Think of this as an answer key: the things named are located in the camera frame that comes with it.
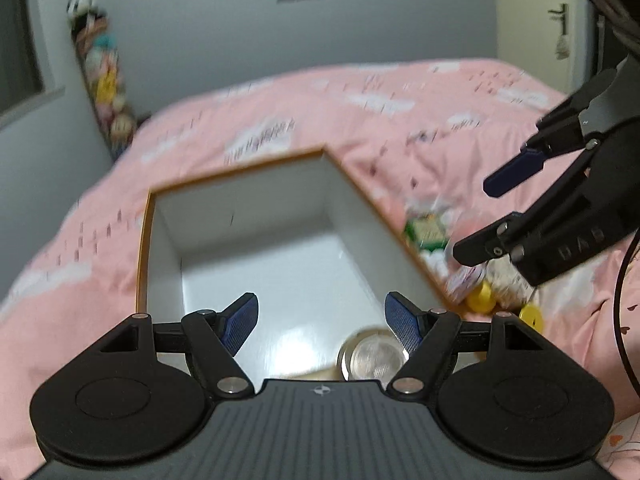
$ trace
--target yellow lid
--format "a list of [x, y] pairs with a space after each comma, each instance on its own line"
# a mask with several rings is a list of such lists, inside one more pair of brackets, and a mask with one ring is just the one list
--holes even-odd
[[466, 306], [478, 314], [488, 314], [495, 308], [495, 298], [491, 290], [491, 285], [487, 280], [482, 280], [480, 285], [465, 299]]
[[542, 319], [542, 312], [540, 312], [538, 306], [533, 303], [527, 303], [523, 306], [519, 317], [536, 332], [542, 334], [542, 331], [545, 329], [545, 320]]

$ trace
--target pink bedspread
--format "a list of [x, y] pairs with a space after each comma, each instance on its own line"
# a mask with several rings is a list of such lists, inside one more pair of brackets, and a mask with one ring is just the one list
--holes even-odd
[[[497, 219], [528, 207], [571, 161], [566, 156], [548, 163], [500, 200], [482, 192], [482, 179], [517, 153], [537, 118], [561, 99], [513, 66], [446, 60], [293, 73], [193, 98], [156, 115], [111, 174], [80, 199], [4, 300], [0, 478], [23, 478], [42, 462], [29, 420], [37, 386], [134, 311], [150, 187], [327, 144], [399, 229], [405, 206], [415, 202]], [[620, 248], [609, 251], [543, 287], [538, 297], [546, 335], [603, 381], [620, 419], [640, 409], [612, 335], [621, 258]], [[640, 338], [633, 338], [640, 333], [639, 272], [632, 266], [622, 298], [632, 361], [640, 351]], [[604, 463], [627, 478], [639, 475], [637, 422], [612, 434], [603, 449]]]

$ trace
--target box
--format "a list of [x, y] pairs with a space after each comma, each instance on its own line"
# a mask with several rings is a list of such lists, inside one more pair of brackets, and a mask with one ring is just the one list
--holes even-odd
[[[351, 335], [386, 326], [392, 290], [425, 310], [450, 307], [417, 253], [325, 150], [149, 194], [137, 311], [174, 322], [254, 292], [258, 323], [236, 361], [257, 390], [267, 377], [335, 365]], [[183, 355], [160, 359], [188, 371]]]

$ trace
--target window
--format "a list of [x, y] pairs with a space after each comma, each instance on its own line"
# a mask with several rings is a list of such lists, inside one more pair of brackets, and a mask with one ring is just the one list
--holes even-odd
[[0, 116], [43, 90], [27, 0], [0, 0]]

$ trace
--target panda plush toy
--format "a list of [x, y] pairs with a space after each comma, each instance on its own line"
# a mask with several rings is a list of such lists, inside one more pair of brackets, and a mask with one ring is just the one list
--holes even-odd
[[105, 18], [106, 14], [98, 9], [96, 0], [69, 0], [66, 4], [66, 16], [75, 41], [83, 30], [93, 28], [94, 23]]

